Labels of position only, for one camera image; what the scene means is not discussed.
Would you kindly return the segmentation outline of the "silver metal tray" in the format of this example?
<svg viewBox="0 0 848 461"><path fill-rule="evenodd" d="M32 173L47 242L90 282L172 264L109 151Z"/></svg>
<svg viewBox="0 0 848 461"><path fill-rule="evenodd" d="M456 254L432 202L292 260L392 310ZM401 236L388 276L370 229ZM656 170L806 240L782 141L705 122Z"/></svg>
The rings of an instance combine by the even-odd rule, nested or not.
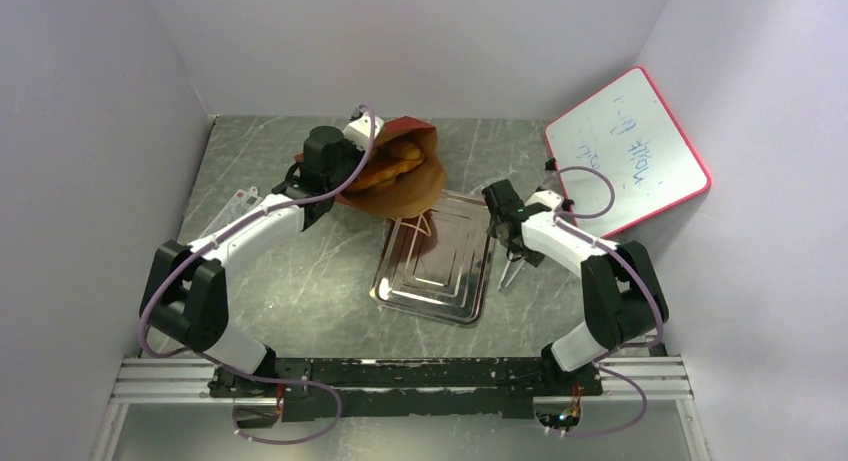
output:
<svg viewBox="0 0 848 461"><path fill-rule="evenodd" d="M393 221L369 294L390 308L459 326L482 314L492 240L484 201L444 190L416 218Z"/></svg>

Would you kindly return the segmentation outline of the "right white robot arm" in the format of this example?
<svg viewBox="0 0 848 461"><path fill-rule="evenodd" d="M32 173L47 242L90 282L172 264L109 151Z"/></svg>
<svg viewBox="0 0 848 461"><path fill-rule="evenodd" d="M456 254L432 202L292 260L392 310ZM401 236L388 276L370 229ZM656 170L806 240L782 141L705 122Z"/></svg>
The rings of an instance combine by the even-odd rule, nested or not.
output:
<svg viewBox="0 0 848 461"><path fill-rule="evenodd" d="M663 330L669 309L641 243L606 240L567 222L568 200L550 190L522 199L510 181L500 180L482 195L490 215L487 233L509 255L533 266L555 261L581 283L582 321L542 350L546 363L539 379L548 393L565 394L576 384L577 370Z"/></svg>

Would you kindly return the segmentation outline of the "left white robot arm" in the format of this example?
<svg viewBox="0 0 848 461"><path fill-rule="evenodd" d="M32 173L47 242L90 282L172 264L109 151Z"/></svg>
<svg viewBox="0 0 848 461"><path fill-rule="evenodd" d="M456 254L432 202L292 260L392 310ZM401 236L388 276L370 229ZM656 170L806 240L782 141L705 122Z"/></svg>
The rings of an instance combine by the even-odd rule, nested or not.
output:
<svg viewBox="0 0 848 461"><path fill-rule="evenodd" d="M229 284L282 240L314 225L353 183L383 127L364 116L338 129L309 132L301 161L246 214L188 244L169 241L153 259L140 306L138 338L155 356L150 329L178 343L178 351L208 356L237 371L237 384L261 397L277 381L274 350L236 327L229 316Z"/></svg>

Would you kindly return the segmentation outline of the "red paper bag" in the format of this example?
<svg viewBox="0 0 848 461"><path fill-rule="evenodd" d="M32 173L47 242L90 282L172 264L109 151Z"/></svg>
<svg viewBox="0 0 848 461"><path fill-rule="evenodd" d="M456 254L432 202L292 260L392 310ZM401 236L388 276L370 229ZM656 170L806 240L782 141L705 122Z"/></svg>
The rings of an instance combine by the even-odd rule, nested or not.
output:
<svg viewBox="0 0 848 461"><path fill-rule="evenodd" d="M379 218L414 219L435 205L446 178L435 126L408 116L378 120L365 167L335 200Z"/></svg>

